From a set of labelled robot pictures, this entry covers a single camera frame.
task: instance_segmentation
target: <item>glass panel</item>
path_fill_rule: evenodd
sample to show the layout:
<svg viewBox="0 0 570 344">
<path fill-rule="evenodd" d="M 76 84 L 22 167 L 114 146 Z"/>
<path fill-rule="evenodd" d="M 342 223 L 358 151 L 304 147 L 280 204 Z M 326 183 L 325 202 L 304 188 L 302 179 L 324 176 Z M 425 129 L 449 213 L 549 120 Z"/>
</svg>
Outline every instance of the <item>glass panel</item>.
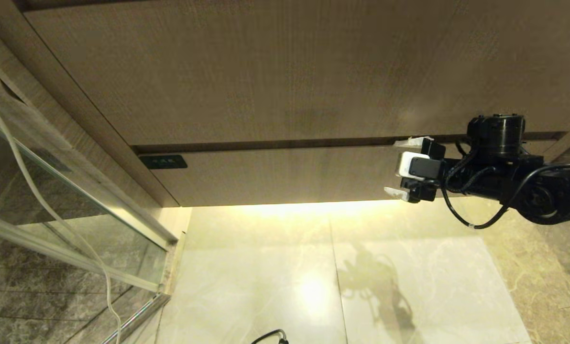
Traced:
<svg viewBox="0 0 570 344">
<path fill-rule="evenodd" d="M 108 266 L 159 283 L 165 251 L 39 163 L 24 157 L 45 200 L 81 234 Z M 0 137 L 0 219 L 67 250 L 76 242 L 34 198 L 7 141 Z"/>
</svg>

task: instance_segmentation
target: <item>marble floor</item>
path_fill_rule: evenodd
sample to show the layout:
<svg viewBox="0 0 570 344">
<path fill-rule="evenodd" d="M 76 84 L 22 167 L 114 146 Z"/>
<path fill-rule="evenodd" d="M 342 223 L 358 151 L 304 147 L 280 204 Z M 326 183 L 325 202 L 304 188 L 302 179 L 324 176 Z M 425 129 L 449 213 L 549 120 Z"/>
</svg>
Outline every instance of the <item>marble floor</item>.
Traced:
<svg viewBox="0 0 570 344">
<path fill-rule="evenodd" d="M 485 202 L 453 200 L 473 220 Z M 508 216 L 498 230 L 523 222 Z M 491 238 L 440 201 L 198 207 L 185 240 L 171 301 L 128 344 L 249 344 L 276 328 L 292 344 L 532 342 Z"/>
</svg>

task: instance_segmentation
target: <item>white cable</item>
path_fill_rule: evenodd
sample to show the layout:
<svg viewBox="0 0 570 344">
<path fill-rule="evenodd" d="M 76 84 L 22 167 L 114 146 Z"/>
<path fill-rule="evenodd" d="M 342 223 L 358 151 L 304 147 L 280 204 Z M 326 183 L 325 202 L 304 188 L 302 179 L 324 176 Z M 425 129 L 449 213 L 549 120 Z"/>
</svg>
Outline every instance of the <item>white cable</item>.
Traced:
<svg viewBox="0 0 570 344">
<path fill-rule="evenodd" d="M 44 207 L 44 209 L 47 211 L 47 213 L 49 213 L 49 215 L 51 215 L 53 218 L 55 218 L 55 220 L 57 220 L 59 222 L 59 224 L 61 224 L 64 228 L 68 229 L 68 231 L 70 233 L 75 235 L 75 237 L 79 238 L 81 240 L 81 242 L 83 242 L 83 244 L 86 246 L 86 248 L 88 248 L 88 251 L 95 258 L 95 263 L 97 263 L 97 266 L 100 269 L 102 269 L 102 272 L 104 273 L 104 277 L 106 278 L 106 302 L 107 302 L 107 306 L 109 308 L 110 313 L 112 313 L 115 316 L 115 319 L 117 320 L 116 344 L 119 344 L 120 337 L 121 337 L 121 318 L 119 317 L 117 312 L 115 312 L 115 310 L 113 309 L 113 305 L 112 305 L 112 302 L 110 300 L 110 276 L 106 270 L 106 264 L 104 264 L 104 261 L 100 258 L 100 256 L 94 250 L 94 248 L 85 240 L 85 238 L 83 238 L 79 233 L 75 232 L 75 230 L 69 224 L 67 224 L 67 222 L 65 222 L 64 219 L 62 219 L 60 217 L 60 215 L 58 215 L 54 211 L 53 208 L 50 207 L 50 205 L 47 203 L 47 201 L 45 201 L 42 194 L 38 191 L 38 188 L 34 184 L 34 181 L 32 180 L 32 177 L 30 176 L 28 169 L 25 166 L 25 163 L 23 163 L 23 159 L 22 159 L 21 153 L 19 152 L 15 138 L 11 134 L 11 131 L 9 131 L 9 128 L 7 127 L 7 124 L 2 119 L 2 117 L 0 117 L 0 129 L 5 134 L 5 137 L 7 137 L 7 141 L 9 142 L 9 145 L 11 146 L 11 150 L 12 150 L 13 155 L 15 156 L 15 159 L 19 165 L 19 169 L 21 170 L 23 177 L 25 178 L 25 181 L 28 183 L 28 186 L 32 190 L 34 197 L 36 197 L 38 202 Z"/>
</svg>

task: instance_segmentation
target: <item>robotic arm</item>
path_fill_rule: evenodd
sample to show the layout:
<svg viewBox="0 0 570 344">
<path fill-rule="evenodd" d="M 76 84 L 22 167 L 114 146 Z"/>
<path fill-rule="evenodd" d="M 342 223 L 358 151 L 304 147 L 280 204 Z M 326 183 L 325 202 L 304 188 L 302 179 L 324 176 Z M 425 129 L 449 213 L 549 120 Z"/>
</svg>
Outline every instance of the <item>robotic arm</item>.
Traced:
<svg viewBox="0 0 570 344">
<path fill-rule="evenodd" d="M 445 146 L 423 139 L 421 153 L 400 155 L 400 186 L 410 203 L 433 201 L 440 189 L 451 213 L 468 227 L 483 229 L 516 209 L 531 222 L 554 225 L 570 220 L 570 163 L 545 165 L 521 145 L 525 119 L 519 115 L 477 117 L 468 124 L 462 159 L 445 159 Z M 502 208 L 485 224 L 469 224 L 453 209 L 447 191 L 500 201 Z"/>
</svg>

